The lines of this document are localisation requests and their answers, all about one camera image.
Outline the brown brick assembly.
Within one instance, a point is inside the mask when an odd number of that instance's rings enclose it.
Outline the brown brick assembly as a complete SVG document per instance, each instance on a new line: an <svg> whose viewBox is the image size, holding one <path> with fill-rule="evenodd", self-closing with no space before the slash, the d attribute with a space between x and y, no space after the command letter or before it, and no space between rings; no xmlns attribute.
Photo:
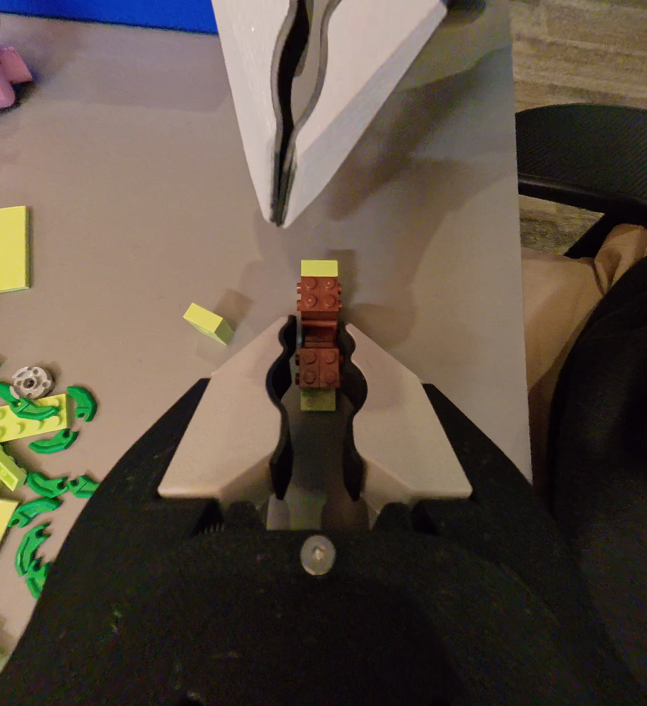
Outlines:
<svg viewBox="0 0 647 706"><path fill-rule="evenodd" d="M336 411L343 364L338 345L342 291L339 276L300 276L297 283L300 342L295 364L302 411Z"/></svg>

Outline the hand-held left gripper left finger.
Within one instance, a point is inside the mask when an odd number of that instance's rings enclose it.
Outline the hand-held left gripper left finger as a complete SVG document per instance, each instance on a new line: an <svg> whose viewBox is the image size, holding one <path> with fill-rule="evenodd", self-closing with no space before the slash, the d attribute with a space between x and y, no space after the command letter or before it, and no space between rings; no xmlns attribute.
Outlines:
<svg viewBox="0 0 647 706"><path fill-rule="evenodd" d="M165 498L283 499L293 473L287 411L297 319L282 317L208 381L158 488Z"/></svg>

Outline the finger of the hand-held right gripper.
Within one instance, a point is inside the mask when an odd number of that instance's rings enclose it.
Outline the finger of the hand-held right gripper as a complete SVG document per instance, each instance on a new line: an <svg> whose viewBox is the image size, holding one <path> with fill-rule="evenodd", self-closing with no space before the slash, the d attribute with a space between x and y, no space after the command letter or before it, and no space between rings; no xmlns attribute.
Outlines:
<svg viewBox="0 0 647 706"><path fill-rule="evenodd" d="M240 135L261 212L283 224L293 132L290 34L303 18L298 1L212 1Z"/></svg>
<svg viewBox="0 0 647 706"><path fill-rule="evenodd" d="M448 12L447 1L292 1L275 43L275 224L319 195Z"/></svg>

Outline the grey round plate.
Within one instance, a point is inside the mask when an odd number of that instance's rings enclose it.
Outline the grey round plate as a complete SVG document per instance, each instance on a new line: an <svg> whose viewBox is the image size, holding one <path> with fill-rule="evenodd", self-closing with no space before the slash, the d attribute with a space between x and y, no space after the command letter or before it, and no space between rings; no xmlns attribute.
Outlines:
<svg viewBox="0 0 647 706"><path fill-rule="evenodd" d="M16 399L40 399L54 388L54 377L41 366L25 366L11 379L11 393Z"/></svg>

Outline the black mesh office chair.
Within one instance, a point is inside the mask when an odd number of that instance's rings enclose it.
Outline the black mesh office chair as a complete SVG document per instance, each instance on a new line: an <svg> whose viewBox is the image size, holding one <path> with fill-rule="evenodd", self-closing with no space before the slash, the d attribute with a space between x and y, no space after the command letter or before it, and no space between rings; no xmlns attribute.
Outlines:
<svg viewBox="0 0 647 706"><path fill-rule="evenodd" d="M594 257L620 224L647 229L647 110L558 104L515 115L518 190L601 218L567 251Z"/></svg>

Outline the person's leg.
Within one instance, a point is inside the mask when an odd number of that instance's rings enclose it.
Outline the person's leg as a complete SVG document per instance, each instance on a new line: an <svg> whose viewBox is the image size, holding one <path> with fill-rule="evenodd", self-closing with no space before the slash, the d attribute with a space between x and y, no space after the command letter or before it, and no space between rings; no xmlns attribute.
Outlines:
<svg viewBox="0 0 647 706"><path fill-rule="evenodd" d="M646 254L647 230L614 227L597 255L578 259L522 248L529 400L551 399L571 345L600 300Z"/></svg>

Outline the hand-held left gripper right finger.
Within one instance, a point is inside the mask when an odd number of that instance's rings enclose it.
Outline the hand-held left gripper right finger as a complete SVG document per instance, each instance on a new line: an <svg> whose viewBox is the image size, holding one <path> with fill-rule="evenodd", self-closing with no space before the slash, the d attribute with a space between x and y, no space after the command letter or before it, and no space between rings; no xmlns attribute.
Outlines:
<svg viewBox="0 0 647 706"><path fill-rule="evenodd" d="M418 377L342 324L343 478L353 500L465 499L472 487Z"/></svg>

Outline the blue plastic bin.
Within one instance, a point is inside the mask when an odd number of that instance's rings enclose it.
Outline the blue plastic bin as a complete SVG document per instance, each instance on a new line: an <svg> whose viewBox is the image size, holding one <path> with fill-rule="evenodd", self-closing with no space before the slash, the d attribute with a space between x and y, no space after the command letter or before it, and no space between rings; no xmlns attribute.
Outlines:
<svg viewBox="0 0 647 706"><path fill-rule="evenodd" d="M211 1L0 1L3 13L217 34Z"/></svg>

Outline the scattered lime green bricks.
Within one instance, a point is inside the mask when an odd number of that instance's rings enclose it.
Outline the scattered lime green bricks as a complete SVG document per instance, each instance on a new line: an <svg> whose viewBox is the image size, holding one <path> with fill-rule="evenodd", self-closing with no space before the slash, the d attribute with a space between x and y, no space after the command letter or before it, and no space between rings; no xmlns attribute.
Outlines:
<svg viewBox="0 0 647 706"><path fill-rule="evenodd" d="M0 294L30 287L30 214L28 207L0 208ZM67 431L66 403L38 404L21 397L15 385L0 381L0 487L15 491L27 482L27 473L2 447L15 438L34 436L36 427ZM7 528L19 524L14 518L19 509L14 500L0 498L0 545Z"/></svg>

